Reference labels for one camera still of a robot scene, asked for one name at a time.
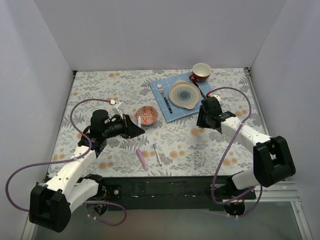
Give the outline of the pink pen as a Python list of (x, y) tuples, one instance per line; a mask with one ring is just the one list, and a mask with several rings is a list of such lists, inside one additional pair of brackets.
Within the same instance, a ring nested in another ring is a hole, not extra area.
[(147, 165), (147, 163), (146, 163), (146, 161), (145, 161), (145, 158), (144, 158), (143, 156), (137, 156), (137, 157), (138, 157), (138, 159), (139, 159), (139, 161), (140, 161), (143, 169), (144, 169), (145, 171), (148, 171), (148, 170), (149, 170), (149, 167), (148, 167), (148, 165)]

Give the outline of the white marker pen blue tip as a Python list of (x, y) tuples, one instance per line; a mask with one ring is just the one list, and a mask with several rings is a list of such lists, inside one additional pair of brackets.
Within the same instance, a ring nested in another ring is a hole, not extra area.
[(157, 161), (158, 161), (159, 166), (162, 167), (162, 166), (163, 166), (163, 163), (162, 163), (162, 160), (161, 160), (160, 155), (159, 155), (159, 153), (158, 153), (158, 149), (157, 149), (157, 148), (154, 149), (154, 152), (155, 152), (155, 155), (156, 155), (156, 158), (157, 158)]

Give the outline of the white marker pen green tip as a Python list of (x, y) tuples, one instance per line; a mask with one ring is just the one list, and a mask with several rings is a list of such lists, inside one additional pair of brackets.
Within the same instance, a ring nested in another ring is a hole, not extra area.
[(138, 116), (138, 127), (141, 128), (141, 116)]

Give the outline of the purple pen cap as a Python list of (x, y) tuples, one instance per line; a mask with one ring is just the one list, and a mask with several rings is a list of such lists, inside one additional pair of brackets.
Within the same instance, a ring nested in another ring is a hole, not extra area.
[(139, 148), (136, 149), (136, 154), (137, 154), (138, 157), (142, 157), (143, 156), (142, 152), (141, 152), (141, 150)]

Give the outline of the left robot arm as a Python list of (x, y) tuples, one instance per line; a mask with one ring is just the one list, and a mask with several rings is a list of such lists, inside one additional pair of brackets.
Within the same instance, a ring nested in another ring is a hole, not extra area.
[(83, 174), (106, 147), (107, 140), (117, 136), (132, 139), (144, 133), (145, 130), (134, 124), (127, 114), (109, 117), (106, 110), (94, 111), (90, 125), (81, 133), (72, 161), (49, 181), (32, 189), (29, 221), (57, 233), (62, 232), (80, 205), (88, 199), (101, 200), (106, 196), (102, 176)]

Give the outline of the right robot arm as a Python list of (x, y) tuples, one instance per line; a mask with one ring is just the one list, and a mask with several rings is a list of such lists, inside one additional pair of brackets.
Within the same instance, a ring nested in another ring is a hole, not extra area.
[(212, 96), (201, 101), (197, 126), (217, 130), (245, 147), (253, 156), (252, 168), (229, 176), (219, 187), (219, 195), (237, 199), (245, 190), (270, 187), (296, 174), (296, 167), (286, 139), (271, 137), (245, 125), (232, 112), (223, 112)]

